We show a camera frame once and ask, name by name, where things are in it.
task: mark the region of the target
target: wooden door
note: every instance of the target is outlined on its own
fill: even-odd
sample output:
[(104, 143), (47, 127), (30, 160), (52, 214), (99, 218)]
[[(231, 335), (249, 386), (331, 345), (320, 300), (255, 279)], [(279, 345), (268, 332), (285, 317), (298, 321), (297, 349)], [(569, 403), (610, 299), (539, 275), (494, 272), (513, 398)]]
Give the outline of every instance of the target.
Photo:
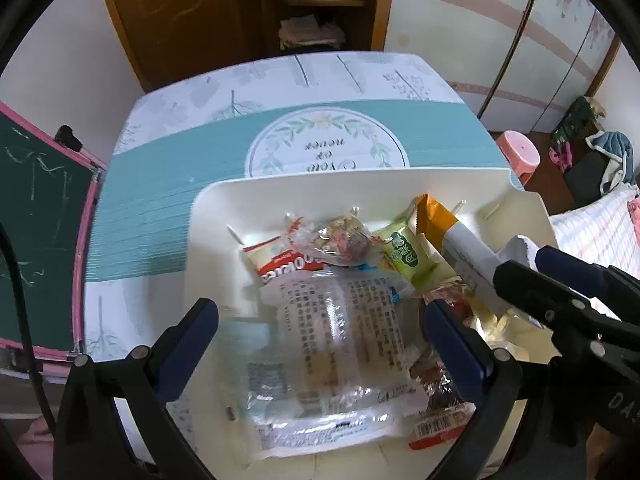
[(146, 90), (265, 55), (260, 0), (105, 0)]

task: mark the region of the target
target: pink stool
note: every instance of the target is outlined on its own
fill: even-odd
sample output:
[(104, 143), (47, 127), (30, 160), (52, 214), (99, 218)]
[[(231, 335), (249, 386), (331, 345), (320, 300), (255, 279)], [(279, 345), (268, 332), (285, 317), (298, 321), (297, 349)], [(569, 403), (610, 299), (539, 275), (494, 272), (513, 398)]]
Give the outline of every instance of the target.
[(521, 183), (526, 184), (540, 164), (540, 154), (533, 142), (513, 130), (507, 130), (495, 142)]

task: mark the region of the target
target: shelf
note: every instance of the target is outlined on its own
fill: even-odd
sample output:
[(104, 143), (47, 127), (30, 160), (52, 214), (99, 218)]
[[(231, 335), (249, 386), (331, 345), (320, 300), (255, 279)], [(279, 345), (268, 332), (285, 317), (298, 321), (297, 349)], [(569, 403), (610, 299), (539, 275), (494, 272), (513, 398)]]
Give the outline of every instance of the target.
[(284, 0), (294, 7), (364, 7), (362, 0)]

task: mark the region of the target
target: storage box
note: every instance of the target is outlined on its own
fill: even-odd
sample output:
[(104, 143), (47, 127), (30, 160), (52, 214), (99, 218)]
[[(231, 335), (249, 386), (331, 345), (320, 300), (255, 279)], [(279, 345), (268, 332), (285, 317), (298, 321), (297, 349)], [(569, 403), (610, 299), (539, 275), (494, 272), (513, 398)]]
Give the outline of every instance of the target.
[[(410, 168), (297, 174), (229, 180), (211, 184), (191, 210), (185, 276), (185, 306), (211, 298), (222, 319), (261, 318), (259, 279), (241, 254), (231, 226), (246, 245), (280, 234), (287, 212), (330, 218), (359, 206), (359, 218), (372, 230), (389, 224), (417, 195), (428, 192), (446, 206), (466, 204), (461, 222), (493, 250), (517, 234), (539, 246), (557, 246), (545, 207), (537, 193), (515, 189), (508, 168)], [(510, 340), (529, 351), (534, 362), (554, 354), (549, 330), (512, 323)], [(238, 420), (225, 416), (220, 383), (220, 342), (214, 337), (187, 389), (198, 455), (219, 480), (423, 480), (450, 447), (409, 449), (408, 439), (395, 438), (322, 454), (268, 458), (249, 467), (236, 460), (244, 446)], [(493, 459), (504, 457), (522, 415), (524, 401), (514, 407)]]

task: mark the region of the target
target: green chalkboard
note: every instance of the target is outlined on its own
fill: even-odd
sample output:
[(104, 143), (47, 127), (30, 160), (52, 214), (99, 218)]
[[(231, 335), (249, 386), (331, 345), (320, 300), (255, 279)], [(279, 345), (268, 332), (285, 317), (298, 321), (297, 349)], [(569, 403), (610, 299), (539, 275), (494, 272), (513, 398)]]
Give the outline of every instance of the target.
[[(0, 112), (0, 221), (18, 259), (33, 344), (71, 351), (76, 243), (94, 171), (16, 120)], [(0, 338), (20, 342), (1, 256)]]

